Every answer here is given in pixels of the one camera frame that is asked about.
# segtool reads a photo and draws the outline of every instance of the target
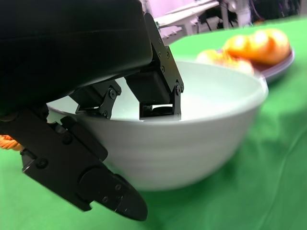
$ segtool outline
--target cable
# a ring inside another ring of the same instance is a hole
[[[255,8],[255,5],[254,5],[254,0],[249,0],[249,3],[250,3],[250,5],[251,5],[251,7],[252,7],[252,9],[253,9],[253,11],[254,11],[254,13],[255,13],[255,15],[258,17],[258,19],[259,19],[259,20],[265,20],[263,17],[261,17],[261,16],[258,14],[258,12],[257,12],[257,10],[256,10],[256,8]]]
[[[4,150],[22,151],[24,148],[8,135],[0,135],[0,148]]]

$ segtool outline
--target ceramic bowl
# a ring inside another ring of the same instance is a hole
[[[106,165],[135,188],[158,191],[193,184],[235,153],[265,101],[265,80],[219,66],[178,61],[185,84],[180,121],[139,120],[139,103],[124,79],[117,82],[111,120],[76,115],[64,97],[48,104],[49,122],[73,116],[108,150]]]

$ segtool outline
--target bowl rim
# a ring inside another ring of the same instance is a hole
[[[176,60],[176,63],[180,62],[185,62],[185,63],[192,63],[192,64],[200,64],[199,62],[195,61],[181,61],[181,60]],[[227,69],[228,71],[233,71],[233,72],[238,72],[235,69],[227,68],[224,66],[219,66],[215,65],[216,68],[221,68],[221,69]],[[207,116],[207,117],[201,117],[201,118],[195,118],[195,119],[189,119],[189,120],[174,120],[174,119],[165,119],[165,117],[161,118],[153,118],[153,119],[147,119],[146,121],[142,120],[133,120],[133,119],[125,119],[125,120],[119,120],[119,119],[105,119],[105,118],[100,118],[100,117],[95,117],[95,116],[88,116],[88,115],[83,115],[83,114],[71,114],[59,109],[56,109],[50,105],[48,105],[49,110],[56,112],[58,114],[61,114],[63,116],[72,116],[75,119],[79,120],[93,120],[93,121],[98,121],[98,122],[108,122],[108,123],[125,123],[125,124],[133,124],[133,125],[141,125],[141,126],[178,126],[178,125],[185,125],[185,124],[191,124],[191,123],[204,123],[204,122],[212,122],[212,121],[218,121],[218,120],[223,120],[227,119],[229,117],[234,117],[239,114],[246,113],[248,111],[251,111],[257,107],[259,107],[267,98],[269,94],[269,89],[267,82],[265,80],[265,77],[261,75],[261,73],[255,72],[253,75],[245,74],[247,77],[250,77],[254,81],[257,81],[260,84],[260,88],[262,89],[261,93],[259,91],[252,93],[248,98],[256,98],[255,100],[252,101],[252,103],[246,105],[246,106],[239,106],[236,107],[236,109],[233,109],[227,113],[220,113],[217,115],[213,116]]]

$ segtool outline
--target black metal bracket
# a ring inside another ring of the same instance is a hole
[[[152,43],[153,59],[139,73],[125,77],[127,84],[140,102],[140,119],[166,115],[180,119],[180,95],[184,91],[182,78],[171,50],[161,39],[153,17],[149,13],[145,13],[144,17]]]
[[[76,114],[100,115],[110,119],[114,102],[120,94],[121,87],[115,80],[110,80],[75,90],[70,97],[79,105]]]
[[[24,146],[23,172],[83,211],[96,201],[135,220],[147,217],[146,203],[104,164],[107,150],[71,117],[48,124],[46,105],[0,119],[0,130]]]

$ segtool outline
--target plate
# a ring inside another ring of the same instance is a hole
[[[289,67],[294,62],[294,59],[295,52],[291,48],[291,53],[289,54],[289,56],[284,61],[275,66],[263,65],[256,62],[252,62],[252,66],[256,72],[260,73],[265,78],[267,83],[272,83],[285,76]]]

